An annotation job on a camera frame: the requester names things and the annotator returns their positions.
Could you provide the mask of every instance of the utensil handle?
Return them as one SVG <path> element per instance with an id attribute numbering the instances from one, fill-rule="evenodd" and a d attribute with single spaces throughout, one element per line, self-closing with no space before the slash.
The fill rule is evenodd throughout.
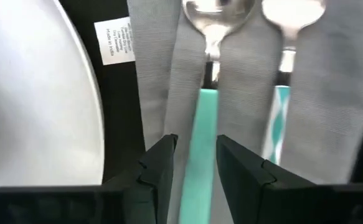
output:
<path id="1" fill-rule="evenodd" d="M 290 87 L 286 85 L 275 86 L 270 117 L 264 137 L 262 157 L 277 165 L 281 159 L 289 100 Z"/>
<path id="2" fill-rule="evenodd" d="M 182 186 L 179 224 L 209 224 L 210 221 L 218 98 L 217 90 L 200 90 Z"/>

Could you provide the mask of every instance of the gray napkin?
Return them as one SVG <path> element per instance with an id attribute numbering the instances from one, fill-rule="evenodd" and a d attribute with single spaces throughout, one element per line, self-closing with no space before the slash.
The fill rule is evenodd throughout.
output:
<path id="1" fill-rule="evenodd" d="M 179 0 L 127 0 L 134 34 L 134 53 L 145 147 L 162 138 L 171 56 L 180 15 Z"/>
<path id="2" fill-rule="evenodd" d="M 168 21 L 164 13 L 134 12 L 147 0 L 128 0 L 134 30 L 139 78 L 151 80 L 161 91 L 168 91 L 164 134 L 179 135 L 175 155 L 169 222 L 177 223 L 179 202 L 188 145 L 204 64 L 204 39 L 186 20 L 183 13 L 172 11 Z M 175 10 L 180 1 L 150 0 L 154 7 Z M 280 59 L 281 36 L 267 23 L 257 2 L 251 18 L 238 32 L 222 44 L 219 134 L 226 134 L 246 148 L 261 153 L 262 138 L 270 109 L 272 83 Z M 175 19 L 176 24 L 170 28 Z M 139 35 L 150 26 L 170 32 L 150 32 L 150 39 L 165 39 L 146 45 L 147 36 Z M 167 55 L 152 58 L 146 53 L 170 49 Z M 299 35 L 295 72 L 291 81 L 290 112 L 281 166 L 315 183 L 347 182 L 363 137 L 363 0 L 331 0 L 321 20 Z M 168 65 L 171 72 L 154 73 L 159 65 Z M 170 77 L 170 83 L 163 81 Z M 139 82 L 141 105 L 166 101 L 157 89 Z M 143 119 L 163 114 L 165 109 L 142 107 Z M 163 131 L 155 125 L 144 127 L 147 142 Z M 212 198 L 212 223 L 232 223 L 217 171 Z"/>

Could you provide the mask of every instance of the cutlery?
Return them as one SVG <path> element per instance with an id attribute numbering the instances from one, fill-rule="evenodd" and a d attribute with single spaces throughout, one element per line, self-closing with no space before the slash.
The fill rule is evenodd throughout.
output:
<path id="1" fill-rule="evenodd" d="M 220 43 L 247 20 L 254 0 L 183 0 L 186 17 L 206 41 L 206 65 L 189 145 L 180 224 L 209 223 L 217 132 Z"/>
<path id="2" fill-rule="evenodd" d="M 279 164 L 285 137 L 290 80 L 295 63 L 298 32 L 315 23 L 324 14 L 325 0 L 263 0 L 262 9 L 267 20 L 281 29 L 284 39 L 262 150 L 264 159 Z"/>

